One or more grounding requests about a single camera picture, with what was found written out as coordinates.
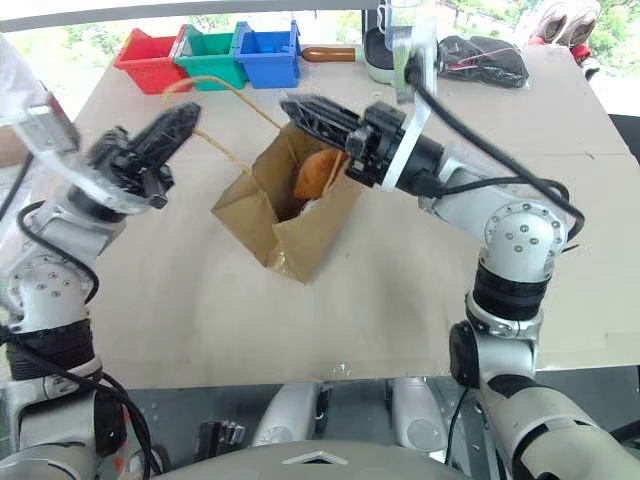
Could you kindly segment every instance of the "table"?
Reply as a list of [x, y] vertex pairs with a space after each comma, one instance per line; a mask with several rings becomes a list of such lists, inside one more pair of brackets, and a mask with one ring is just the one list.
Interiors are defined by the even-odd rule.
[[[543, 307], [539, 366], [640, 363], [637, 242], [640, 169], [568, 51], [525, 50], [530, 87], [507, 91], [439, 81], [470, 126], [541, 176], [569, 186], [587, 217], [580, 248], [557, 263]], [[299, 91], [361, 112], [394, 103], [357, 64], [303, 64]], [[244, 92], [284, 123], [276, 90]], [[229, 92], [192, 92], [200, 127], [251, 161], [274, 128]], [[121, 124], [136, 132], [163, 107], [109, 68], [77, 124], [88, 146]], [[436, 118], [426, 133], [456, 136]], [[171, 161], [169, 204], [130, 218], [99, 258], [94, 342], [125, 386], [344, 380], [448, 374], [448, 332], [464, 318], [479, 244], [402, 192], [366, 192], [311, 282], [262, 268], [210, 209], [239, 174], [200, 138]]]

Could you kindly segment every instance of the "bread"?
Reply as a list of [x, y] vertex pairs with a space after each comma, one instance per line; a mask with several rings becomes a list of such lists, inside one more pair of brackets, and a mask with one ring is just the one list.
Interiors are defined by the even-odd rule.
[[325, 187], [334, 180], [335, 173], [346, 158], [335, 148], [320, 150], [307, 157], [298, 173], [293, 195], [312, 200], [321, 198]]

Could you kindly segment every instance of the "black cable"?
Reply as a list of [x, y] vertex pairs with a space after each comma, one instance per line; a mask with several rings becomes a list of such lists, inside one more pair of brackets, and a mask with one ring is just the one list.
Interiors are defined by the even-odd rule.
[[447, 437], [447, 453], [444, 457], [445, 465], [449, 465], [449, 462], [451, 461], [451, 446], [453, 444], [453, 431], [456, 428], [456, 421], [460, 416], [462, 403], [464, 402], [464, 399], [467, 396], [467, 393], [469, 393], [469, 387], [465, 388], [464, 392], [462, 392], [462, 395], [460, 395], [460, 399], [458, 400], [458, 405], [456, 406], [456, 409], [453, 412], [453, 417], [451, 417], [451, 425], [449, 426], [449, 435]]
[[25, 218], [27, 217], [27, 215], [40, 208], [43, 204], [44, 202], [32, 203], [31, 205], [28, 205], [20, 210], [17, 216], [18, 227], [20, 228], [20, 231], [24, 234], [24, 236], [29, 240], [37, 243], [47, 250], [50, 250], [51, 252], [60, 256], [63, 260], [73, 263], [89, 277], [89, 279], [91, 280], [91, 290], [89, 291], [89, 295], [87, 295], [87, 298], [84, 301], [84, 303], [89, 303], [93, 299], [93, 297], [96, 296], [96, 293], [98, 293], [98, 289], [100, 288], [100, 280], [98, 279], [98, 275], [96, 275], [96, 272], [94, 272], [91, 267], [86, 265], [82, 260], [74, 257], [70, 253], [65, 252], [62, 248], [57, 247], [53, 243], [42, 238], [40, 235], [31, 230], [25, 223]]
[[575, 250], [579, 246], [580, 246], [579, 243], [576, 243], [575, 245], [571, 245], [570, 247], [567, 247], [567, 248], [563, 249], [562, 253], [567, 253], [567, 252], [570, 252], [571, 250]]
[[406, 82], [411, 85], [420, 98], [425, 101], [431, 110], [438, 116], [440, 119], [446, 123], [449, 128], [456, 131], [460, 136], [462, 136], [465, 140], [467, 140], [472, 145], [476, 146], [484, 153], [494, 158], [500, 164], [511, 170], [518, 177], [524, 178], [527, 180], [533, 188], [535, 188], [538, 192], [548, 198], [554, 205], [558, 208], [561, 208], [566, 213], [571, 215], [575, 219], [575, 223], [571, 230], [569, 230], [569, 234], [567, 236], [568, 240], [572, 240], [578, 235], [582, 227], [584, 226], [584, 214], [574, 207], [567, 200], [562, 198], [562, 196], [558, 195], [552, 187], [547, 185], [544, 180], [537, 177], [533, 174], [529, 169], [525, 166], [521, 165], [515, 158], [511, 155], [503, 152], [498, 147], [488, 142], [480, 135], [475, 133], [469, 127], [467, 127], [462, 121], [460, 121], [455, 115], [453, 115], [449, 110], [447, 110], [440, 102], [438, 102], [423, 86], [422, 86], [422, 75], [420, 73], [420, 65], [417, 61], [416, 57], [412, 57], [407, 63], [407, 67], [405, 69], [405, 79]]
[[[560, 195], [567, 201], [570, 199], [569, 189], [557, 180], [551, 180], [549, 178], [542, 179], [550, 187], [558, 190]], [[529, 180], [520, 177], [495, 177], [485, 178], [476, 182], [465, 183], [458, 185], [457, 187], [446, 188], [443, 195], [454, 195], [456, 193], [468, 192], [470, 190], [476, 190], [478, 188], [488, 187], [491, 185], [512, 185], [512, 184], [529, 184]]]
[[[117, 391], [119, 391], [123, 395], [126, 395], [129, 399], [131, 398], [129, 397], [129, 392], [127, 392], [127, 390], [120, 384], [120, 382], [118, 382], [111, 375], [109, 375], [106, 372], [102, 372], [102, 378], [105, 382], [111, 384], [111, 386], [115, 388]], [[149, 426], [147, 425], [147, 421], [144, 418], [143, 413], [140, 411], [140, 409], [138, 409], [137, 405], [136, 405], [135, 411], [129, 410], [129, 418], [131, 419], [131, 427], [133, 428], [133, 431], [136, 434], [136, 438], [140, 443], [140, 448], [142, 449], [143, 452], [146, 451], [145, 449], [148, 449], [148, 451], [151, 452], [151, 456], [153, 456], [152, 445], [151, 445], [151, 433], [149, 432]], [[150, 474], [151, 474], [151, 462], [149, 462], [149, 459], [147, 458], [145, 453], [142, 478], [149, 478]]]
[[27, 155], [27, 158], [22, 164], [22, 168], [18, 172], [18, 176], [13, 181], [13, 185], [11, 185], [11, 190], [9, 190], [9, 193], [7, 193], [7, 196], [4, 198], [2, 202], [2, 206], [0, 207], [0, 221], [2, 221], [2, 219], [7, 213], [7, 210], [9, 210], [9, 207], [13, 203], [13, 200], [16, 198], [18, 189], [20, 188], [20, 185], [22, 185], [22, 181], [24, 180], [24, 177], [27, 176], [27, 172], [29, 171], [29, 167], [31, 167], [32, 163], [33, 163], [33, 153], [29, 152], [29, 154]]
[[[133, 403], [131, 398], [129, 398], [129, 395], [126, 393], [122, 393], [121, 391], [119, 391], [118, 388], [107, 387], [106, 385], [102, 385], [101, 383], [98, 383], [89, 378], [81, 377], [79, 375], [76, 375], [75, 373], [71, 373], [65, 370], [64, 368], [60, 367], [59, 365], [56, 365], [55, 363], [51, 363], [50, 361], [42, 357], [38, 352], [33, 350], [31, 347], [28, 347], [22, 344], [21, 342], [19, 342], [18, 340], [16, 340], [15, 337], [8, 336], [7, 341], [11, 342], [12, 345], [24, 357], [26, 357], [33, 364], [39, 366], [41, 369], [49, 372], [52, 375], [58, 375], [60, 377], [66, 378], [67, 380], [75, 382], [79, 386], [83, 386], [91, 390], [96, 390], [96, 391], [106, 393], [107, 395], [110, 395], [111, 397], [115, 398], [117, 401], [122, 403], [125, 407], [127, 407], [127, 410], [131, 415], [144, 418], [142, 416], [142, 413], [140, 412], [140, 409], [138, 409], [136, 404]], [[151, 468], [153, 468], [153, 471], [157, 475], [160, 475], [162, 473], [162, 470], [160, 469], [158, 462], [156, 462], [156, 459], [153, 456], [153, 453], [151, 451], [150, 441], [148, 441], [147, 438], [144, 438], [144, 436], [138, 436], [137, 432], [136, 432], [136, 436], [138, 437], [138, 442], [140, 443], [140, 446], [144, 452], [145, 463], [149, 462]]]

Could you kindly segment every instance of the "wooden handle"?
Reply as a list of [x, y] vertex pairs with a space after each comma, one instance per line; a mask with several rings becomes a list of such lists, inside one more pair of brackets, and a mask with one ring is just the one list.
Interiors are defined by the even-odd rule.
[[307, 62], [355, 62], [355, 48], [308, 47], [302, 51]]

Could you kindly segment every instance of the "plastic storage bin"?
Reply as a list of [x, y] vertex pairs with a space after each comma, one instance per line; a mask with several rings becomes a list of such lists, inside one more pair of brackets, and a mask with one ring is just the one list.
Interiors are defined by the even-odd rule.
[[235, 59], [242, 64], [254, 88], [297, 87], [300, 80], [298, 25], [288, 32], [254, 32], [241, 27]]
[[[118, 54], [114, 66], [125, 70], [147, 95], [162, 93], [169, 85], [187, 77], [186, 72], [173, 63], [176, 37], [150, 37], [134, 28]], [[186, 86], [178, 92], [191, 90]]]
[[[234, 33], [203, 34], [193, 25], [183, 25], [174, 61], [182, 65], [192, 77], [215, 75], [235, 88], [244, 88], [247, 76], [242, 65], [233, 59], [238, 38], [238, 25]], [[224, 90], [213, 82], [196, 83], [198, 90]]]

